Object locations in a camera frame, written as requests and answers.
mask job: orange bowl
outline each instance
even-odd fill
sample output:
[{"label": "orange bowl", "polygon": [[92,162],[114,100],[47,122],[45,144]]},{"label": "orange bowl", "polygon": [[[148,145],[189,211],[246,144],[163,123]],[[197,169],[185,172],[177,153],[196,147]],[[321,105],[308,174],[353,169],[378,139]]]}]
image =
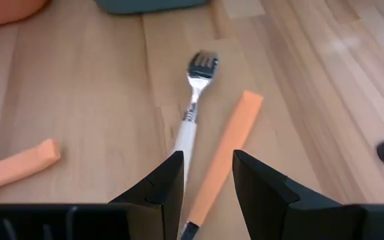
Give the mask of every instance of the orange bowl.
[{"label": "orange bowl", "polygon": [[48,0],[0,0],[0,25],[24,19],[40,10]]}]

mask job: gray container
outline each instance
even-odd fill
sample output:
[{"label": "gray container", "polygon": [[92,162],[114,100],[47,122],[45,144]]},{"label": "gray container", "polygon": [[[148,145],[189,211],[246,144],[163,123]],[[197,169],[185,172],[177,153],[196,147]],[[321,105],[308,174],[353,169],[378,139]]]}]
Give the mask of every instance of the gray container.
[{"label": "gray container", "polygon": [[94,0],[108,13],[132,14],[160,11],[180,7],[192,7],[207,3],[207,0]]}]

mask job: orange foam strip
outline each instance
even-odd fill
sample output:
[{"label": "orange foam strip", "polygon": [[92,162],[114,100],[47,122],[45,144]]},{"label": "orange foam strip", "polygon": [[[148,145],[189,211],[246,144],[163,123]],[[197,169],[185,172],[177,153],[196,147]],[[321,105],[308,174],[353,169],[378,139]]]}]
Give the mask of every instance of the orange foam strip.
[{"label": "orange foam strip", "polygon": [[60,159],[60,148],[54,139],[0,160],[0,186],[28,177]]},{"label": "orange foam strip", "polygon": [[244,91],[221,138],[188,221],[201,226],[232,167],[233,150],[241,149],[255,122],[263,97]]}]

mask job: wooden table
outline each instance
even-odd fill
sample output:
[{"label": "wooden table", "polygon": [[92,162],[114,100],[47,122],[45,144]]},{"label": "wooden table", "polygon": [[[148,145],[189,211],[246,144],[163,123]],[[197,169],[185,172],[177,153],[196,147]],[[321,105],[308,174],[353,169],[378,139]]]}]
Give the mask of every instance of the wooden table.
[{"label": "wooden table", "polygon": [[[199,109],[185,214],[244,89],[265,97],[249,154],[342,203],[384,202],[384,18],[367,0],[123,17],[54,0],[0,27],[0,159],[48,137],[63,157],[1,187],[0,203],[104,203],[146,176],[171,151],[198,49],[217,51],[220,68]],[[198,238],[248,238],[232,176]]]}]

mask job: light wood grain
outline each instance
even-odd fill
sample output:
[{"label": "light wood grain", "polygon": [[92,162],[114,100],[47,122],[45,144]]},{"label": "light wood grain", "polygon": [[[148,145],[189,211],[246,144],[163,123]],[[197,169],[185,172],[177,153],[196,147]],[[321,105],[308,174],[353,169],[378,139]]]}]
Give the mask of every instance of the light wood grain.
[{"label": "light wood grain", "polygon": [[[182,221],[243,90],[265,104],[244,150],[342,203],[384,202],[384,10],[373,0],[214,0],[111,16],[55,0],[0,28],[0,159],[54,137],[59,163],[0,202],[107,202],[171,152],[187,62],[217,51]],[[230,175],[198,239],[247,239]]]}]

